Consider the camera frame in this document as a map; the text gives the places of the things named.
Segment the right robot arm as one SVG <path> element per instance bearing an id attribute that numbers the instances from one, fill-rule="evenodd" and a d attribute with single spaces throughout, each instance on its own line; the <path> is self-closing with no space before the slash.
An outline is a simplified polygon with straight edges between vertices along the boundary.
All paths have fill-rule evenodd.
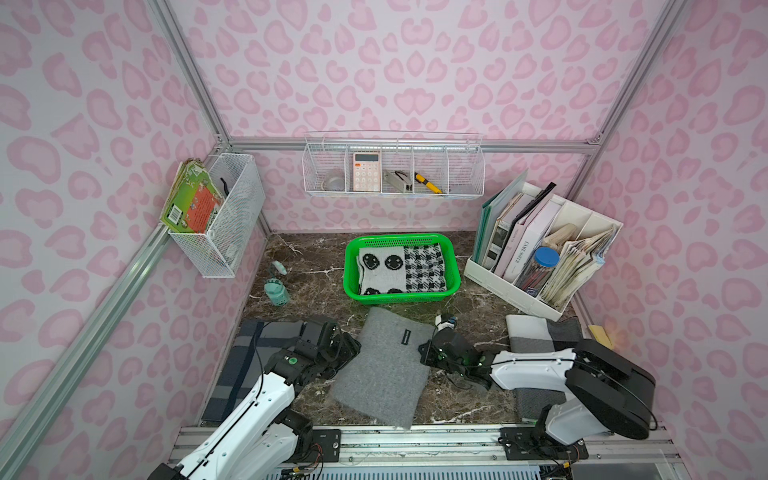
<path id="1" fill-rule="evenodd" d="M 421 363 L 457 374 L 487 390 L 538 389 L 569 393 L 542 409 L 532 430 L 539 446 L 571 446 L 585 437 L 618 434 L 645 440 L 658 427 L 648 371 L 591 339 L 555 352 L 481 352 L 444 327 L 418 347 Z"/>

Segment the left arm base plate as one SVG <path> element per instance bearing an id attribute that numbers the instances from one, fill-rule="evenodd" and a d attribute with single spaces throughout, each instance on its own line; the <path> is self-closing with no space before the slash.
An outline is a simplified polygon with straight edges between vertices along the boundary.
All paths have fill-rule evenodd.
<path id="1" fill-rule="evenodd" d="M 340 457 L 342 431 L 340 429 L 321 428 L 306 430 L 298 435 L 296 449 L 286 463 L 314 462 L 317 455 L 325 463 L 336 463 Z"/>

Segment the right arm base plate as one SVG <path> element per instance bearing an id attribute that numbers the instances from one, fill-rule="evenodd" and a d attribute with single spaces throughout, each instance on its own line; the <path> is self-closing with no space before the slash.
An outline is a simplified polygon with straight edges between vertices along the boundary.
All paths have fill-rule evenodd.
<path id="1" fill-rule="evenodd" d="M 577 462 L 589 458 L 583 440 L 562 445 L 535 427 L 506 427 L 500 430 L 498 443 L 509 461 Z"/>

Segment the grey fuzzy scarf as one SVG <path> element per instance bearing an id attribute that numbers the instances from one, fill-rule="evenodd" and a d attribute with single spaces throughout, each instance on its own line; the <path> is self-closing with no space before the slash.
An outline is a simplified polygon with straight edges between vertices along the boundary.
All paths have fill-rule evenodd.
<path id="1" fill-rule="evenodd" d="M 373 307 L 358 336 L 359 354 L 335 378 L 331 397 L 383 425 L 410 429 L 430 368 L 419 347 L 433 328 Z"/>

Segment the black white smiley scarf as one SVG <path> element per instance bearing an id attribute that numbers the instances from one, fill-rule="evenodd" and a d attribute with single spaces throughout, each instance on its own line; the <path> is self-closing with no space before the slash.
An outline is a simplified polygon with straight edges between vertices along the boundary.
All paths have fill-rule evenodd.
<path id="1" fill-rule="evenodd" d="M 362 248 L 357 265 L 361 295 L 447 290 L 445 263 L 438 244 Z"/>

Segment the grey black checked scarf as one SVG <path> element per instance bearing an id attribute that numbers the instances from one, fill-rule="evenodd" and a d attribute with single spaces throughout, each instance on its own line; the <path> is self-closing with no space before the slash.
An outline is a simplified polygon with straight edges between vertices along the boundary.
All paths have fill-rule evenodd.
<path id="1" fill-rule="evenodd" d="M 583 339 L 577 317 L 552 321 L 527 315 L 505 317 L 510 350 L 515 353 L 549 353 L 575 347 Z M 543 389 L 514 391 L 516 408 L 523 422 L 533 423 L 547 406 L 565 403 L 571 393 Z"/>

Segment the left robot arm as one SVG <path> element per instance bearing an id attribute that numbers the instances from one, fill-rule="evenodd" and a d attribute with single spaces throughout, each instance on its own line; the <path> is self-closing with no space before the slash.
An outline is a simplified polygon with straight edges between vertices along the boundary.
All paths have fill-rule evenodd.
<path id="1" fill-rule="evenodd" d="M 177 465 L 162 463 L 151 479 L 265 479 L 289 464 L 283 479 L 322 472 L 339 437 L 316 440 L 312 421 L 291 409 L 318 379 L 331 379 L 361 351 L 351 334 L 328 318 L 302 325 L 274 353 L 255 386 L 223 423 Z"/>

